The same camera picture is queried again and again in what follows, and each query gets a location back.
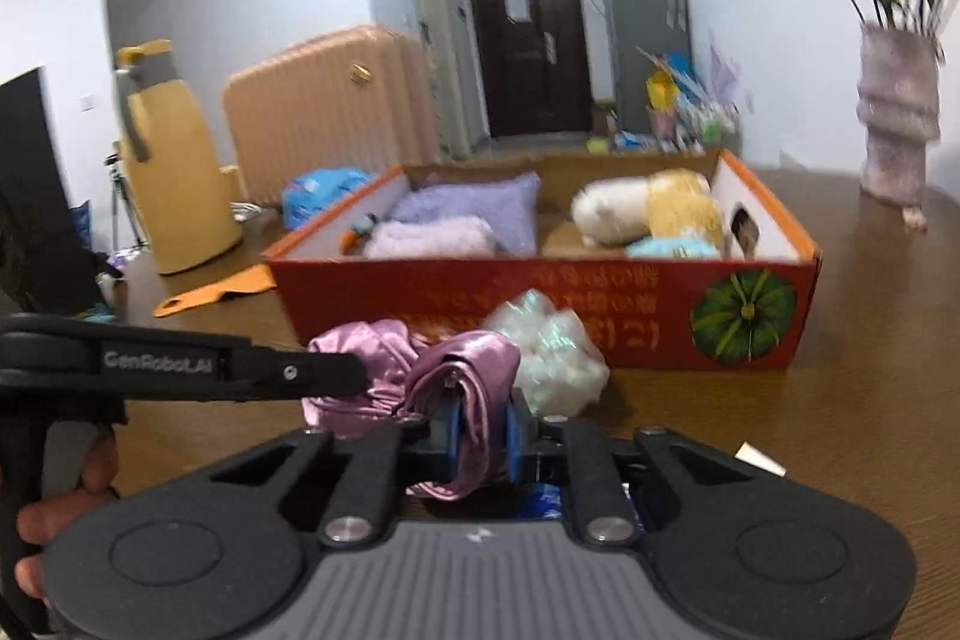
black monitor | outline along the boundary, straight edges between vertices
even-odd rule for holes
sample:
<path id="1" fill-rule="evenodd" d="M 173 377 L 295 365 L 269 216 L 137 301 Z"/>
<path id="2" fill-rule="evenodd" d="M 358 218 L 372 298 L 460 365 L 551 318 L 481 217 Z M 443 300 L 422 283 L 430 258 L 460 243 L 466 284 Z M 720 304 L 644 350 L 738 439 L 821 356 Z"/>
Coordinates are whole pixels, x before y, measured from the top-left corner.
<path id="1" fill-rule="evenodd" d="M 104 305 L 56 166 L 40 70 L 0 85 L 0 289 L 33 313 Z"/>

purple satin cloth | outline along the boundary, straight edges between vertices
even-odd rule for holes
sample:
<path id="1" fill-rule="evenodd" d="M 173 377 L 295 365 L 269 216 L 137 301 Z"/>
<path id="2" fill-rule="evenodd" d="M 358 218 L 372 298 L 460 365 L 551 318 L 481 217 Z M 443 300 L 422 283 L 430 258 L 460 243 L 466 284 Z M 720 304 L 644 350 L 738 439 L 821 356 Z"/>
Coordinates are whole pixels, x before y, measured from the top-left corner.
<path id="1" fill-rule="evenodd" d="M 355 353 L 371 389 L 352 399 L 304 399 L 310 426 L 337 437 L 360 437 L 385 418 L 433 413 L 450 386 L 459 386 L 463 429 L 457 479 L 418 486 L 440 500 L 463 499 L 503 469 L 507 409 L 520 349 L 504 336 L 469 332 L 427 347 L 398 320 L 349 323 L 310 343 L 314 353 Z"/>

vase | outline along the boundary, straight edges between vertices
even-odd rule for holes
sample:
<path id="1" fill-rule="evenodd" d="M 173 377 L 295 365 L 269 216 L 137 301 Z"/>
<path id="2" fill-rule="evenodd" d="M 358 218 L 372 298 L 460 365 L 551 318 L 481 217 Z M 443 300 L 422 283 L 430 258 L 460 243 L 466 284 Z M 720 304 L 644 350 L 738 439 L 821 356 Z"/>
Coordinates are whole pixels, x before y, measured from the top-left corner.
<path id="1" fill-rule="evenodd" d="M 867 126 L 860 183 L 877 199 L 919 207 L 926 145 L 940 140 L 940 64 L 932 39 L 912 31 L 863 28 L 857 116 Z"/>

human hand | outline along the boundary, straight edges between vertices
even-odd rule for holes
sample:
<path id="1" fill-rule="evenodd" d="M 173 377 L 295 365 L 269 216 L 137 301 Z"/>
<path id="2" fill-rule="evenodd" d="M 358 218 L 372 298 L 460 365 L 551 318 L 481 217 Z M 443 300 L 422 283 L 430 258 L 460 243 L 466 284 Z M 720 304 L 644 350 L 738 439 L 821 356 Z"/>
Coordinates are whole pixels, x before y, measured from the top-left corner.
<path id="1" fill-rule="evenodd" d="M 24 542 L 46 546 L 61 530 L 90 510 L 116 499 L 110 484 L 120 469 L 120 456 L 117 453 L 116 440 L 104 437 L 90 450 L 83 466 L 80 485 L 71 494 L 51 497 L 37 504 L 30 504 L 20 511 L 16 518 L 16 530 Z M 35 599 L 42 599 L 42 556 L 24 558 L 16 565 L 16 582 L 23 592 Z"/>

door handle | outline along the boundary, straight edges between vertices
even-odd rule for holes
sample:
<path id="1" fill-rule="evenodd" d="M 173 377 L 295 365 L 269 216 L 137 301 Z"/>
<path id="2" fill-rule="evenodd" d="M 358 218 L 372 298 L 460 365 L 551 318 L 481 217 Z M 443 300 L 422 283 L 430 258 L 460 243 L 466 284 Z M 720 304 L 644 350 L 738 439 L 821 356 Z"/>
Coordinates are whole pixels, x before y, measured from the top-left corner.
<path id="1" fill-rule="evenodd" d="M 546 46 L 546 59 L 550 66 L 557 65 L 557 38 L 548 31 L 544 31 L 544 45 Z"/>

